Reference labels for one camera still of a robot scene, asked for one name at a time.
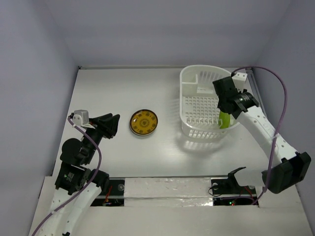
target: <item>green object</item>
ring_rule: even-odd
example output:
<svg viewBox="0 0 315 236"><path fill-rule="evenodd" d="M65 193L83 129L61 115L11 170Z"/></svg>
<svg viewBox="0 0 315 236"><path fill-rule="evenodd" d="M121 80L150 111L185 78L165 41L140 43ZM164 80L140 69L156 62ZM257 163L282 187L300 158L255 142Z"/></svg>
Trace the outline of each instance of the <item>green object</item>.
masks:
<svg viewBox="0 0 315 236"><path fill-rule="evenodd" d="M226 129L230 126L231 115L220 111L219 120L219 125L222 124L220 129Z"/></svg>

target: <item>white table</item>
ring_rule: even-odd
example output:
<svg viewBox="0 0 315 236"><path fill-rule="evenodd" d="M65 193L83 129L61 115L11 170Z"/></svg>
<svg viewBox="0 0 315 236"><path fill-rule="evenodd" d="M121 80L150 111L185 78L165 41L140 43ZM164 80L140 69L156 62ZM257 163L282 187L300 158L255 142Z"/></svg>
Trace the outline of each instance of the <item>white table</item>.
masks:
<svg viewBox="0 0 315 236"><path fill-rule="evenodd" d="M101 170L111 177L191 177L226 175L240 166L267 167L267 157L251 134L239 125L217 143L194 143L181 132L181 69L79 70L69 114L86 109L90 117L120 114L117 136L102 140ZM249 83L246 88L251 91ZM150 109L159 119L146 137L129 130L130 116ZM81 135L66 123L61 146ZM60 168L61 146L52 177L45 179L32 230L47 214ZM95 168L97 154L89 168ZM256 206L91 207L77 236L311 236L295 187L267 192Z"/></svg>

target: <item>white tabletop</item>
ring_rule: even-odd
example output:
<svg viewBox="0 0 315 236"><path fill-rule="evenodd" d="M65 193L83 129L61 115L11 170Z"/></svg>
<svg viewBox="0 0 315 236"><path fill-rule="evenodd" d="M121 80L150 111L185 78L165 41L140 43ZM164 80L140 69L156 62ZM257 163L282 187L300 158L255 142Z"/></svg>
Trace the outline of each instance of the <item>white tabletop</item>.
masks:
<svg viewBox="0 0 315 236"><path fill-rule="evenodd" d="M101 169L110 177L217 176L247 166L267 167L267 157L242 126L214 143L192 142L181 130L179 116L179 74L182 69L92 69L79 70L69 114L89 111L90 117L120 114L118 133L103 139ZM246 88L251 91L249 82ZM147 137L134 135L128 126L131 115L140 109L157 114L156 131ZM60 168L62 144L81 134L67 122L54 169ZM95 154L90 168L98 162Z"/></svg>

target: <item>dish rack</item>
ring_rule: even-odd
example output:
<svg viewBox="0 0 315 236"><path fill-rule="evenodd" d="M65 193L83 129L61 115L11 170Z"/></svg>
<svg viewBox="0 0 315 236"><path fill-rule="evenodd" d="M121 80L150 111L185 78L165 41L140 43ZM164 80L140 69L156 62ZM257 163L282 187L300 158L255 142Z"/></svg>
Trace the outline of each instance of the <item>dish rack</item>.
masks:
<svg viewBox="0 0 315 236"><path fill-rule="evenodd" d="M180 74L180 117L182 130L191 138L209 142L226 134L239 123L231 116L228 128L220 129L222 120L213 81L231 76L231 72L216 66L190 65ZM241 91L247 78L246 73L233 76L235 87Z"/></svg>

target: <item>gray wall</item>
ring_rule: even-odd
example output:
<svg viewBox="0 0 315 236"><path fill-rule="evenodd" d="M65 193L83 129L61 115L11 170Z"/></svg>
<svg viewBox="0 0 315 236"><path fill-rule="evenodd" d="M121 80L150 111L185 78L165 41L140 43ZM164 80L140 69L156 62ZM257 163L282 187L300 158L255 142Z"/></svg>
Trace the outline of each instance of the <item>gray wall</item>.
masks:
<svg viewBox="0 0 315 236"><path fill-rule="evenodd" d="M271 38L257 64L277 71L288 90L288 108L281 134L298 151L315 157L315 1L292 1L277 33ZM275 125L283 106L282 87L277 79L255 70L268 119ZM298 184L304 209L315 233L315 163Z"/></svg>
<svg viewBox="0 0 315 236"><path fill-rule="evenodd" d="M79 65L238 66L290 0L45 0Z"/></svg>
<svg viewBox="0 0 315 236"><path fill-rule="evenodd" d="M43 1L0 5L0 234L26 236L57 155L77 66Z"/></svg>

